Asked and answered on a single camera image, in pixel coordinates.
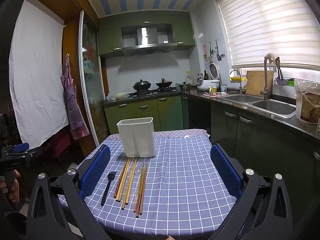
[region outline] double sink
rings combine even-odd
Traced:
[[[285,119],[291,119],[296,114],[296,107],[294,105],[272,99],[264,100],[261,97],[252,95],[228,95],[222,98],[224,100],[235,102],[244,106],[249,106]]]

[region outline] table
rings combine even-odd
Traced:
[[[139,166],[148,162],[143,213],[139,218],[133,213],[138,177],[133,181],[130,203],[124,210],[113,198],[126,161],[119,135],[109,136],[103,142],[110,147],[110,162],[85,202],[106,231],[132,240],[166,239],[168,235],[176,240],[209,238],[228,215],[236,198],[229,195],[211,162],[211,143],[206,131],[156,132],[155,136],[156,156],[138,161]],[[110,171],[117,174],[102,207],[100,202]],[[67,207],[64,196],[59,198],[62,206]]]

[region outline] stainless steel range hood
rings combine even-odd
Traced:
[[[125,56],[170,52],[177,46],[177,43],[168,43],[168,40],[159,43],[155,26],[138,27],[137,36],[138,45],[123,48]]]

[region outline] human hand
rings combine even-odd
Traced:
[[[19,172],[14,171],[14,176],[16,178],[20,177]],[[5,187],[7,187],[5,181],[0,180],[0,190],[3,190]],[[11,190],[12,192],[9,194],[9,198],[13,203],[19,203],[19,183],[17,179],[14,179]]]

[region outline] cutting board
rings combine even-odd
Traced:
[[[268,81],[268,98],[272,93],[273,84],[273,71],[267,71]],[[260,91],[264,90],[264,71],[263,70],[250,70],[247,71],[247,84],[245,85],[245,91],[248,95],[254,95],[261,97]]]

